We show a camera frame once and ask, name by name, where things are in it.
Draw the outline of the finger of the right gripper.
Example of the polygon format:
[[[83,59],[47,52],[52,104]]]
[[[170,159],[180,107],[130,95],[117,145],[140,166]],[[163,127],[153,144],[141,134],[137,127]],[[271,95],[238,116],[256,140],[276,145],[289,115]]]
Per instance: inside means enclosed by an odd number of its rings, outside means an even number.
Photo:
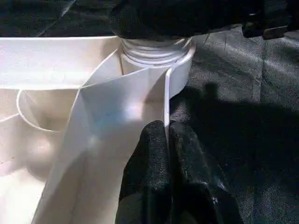
[[[240,0],[120,0],[109,15],[124,39],[176,39],[217,32],[244,22]]]

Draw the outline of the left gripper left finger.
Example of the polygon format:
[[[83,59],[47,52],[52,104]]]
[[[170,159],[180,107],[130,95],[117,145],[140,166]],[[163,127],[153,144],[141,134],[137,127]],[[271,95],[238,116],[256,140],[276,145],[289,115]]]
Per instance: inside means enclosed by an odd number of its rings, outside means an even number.
[[[171,210],[171,172],[164,123],[147,124],[127,162],[118,203],[120,224],[166,224]]]

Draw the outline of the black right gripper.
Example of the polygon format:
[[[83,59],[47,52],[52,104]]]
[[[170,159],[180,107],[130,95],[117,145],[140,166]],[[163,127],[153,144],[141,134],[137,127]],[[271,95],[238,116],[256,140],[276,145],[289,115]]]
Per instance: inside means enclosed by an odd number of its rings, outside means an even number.
[[[255,10],[242,25],[246,38],[282,38],[285,33],[299,29],[297,0],[256,0]]]

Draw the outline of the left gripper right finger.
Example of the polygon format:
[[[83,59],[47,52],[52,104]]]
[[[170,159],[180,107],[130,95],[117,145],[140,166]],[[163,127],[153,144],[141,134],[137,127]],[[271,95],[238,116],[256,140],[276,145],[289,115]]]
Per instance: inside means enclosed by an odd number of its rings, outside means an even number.
[[[175,205],[183,224],[242,224],[226,178],[187,124],[169,127]]]

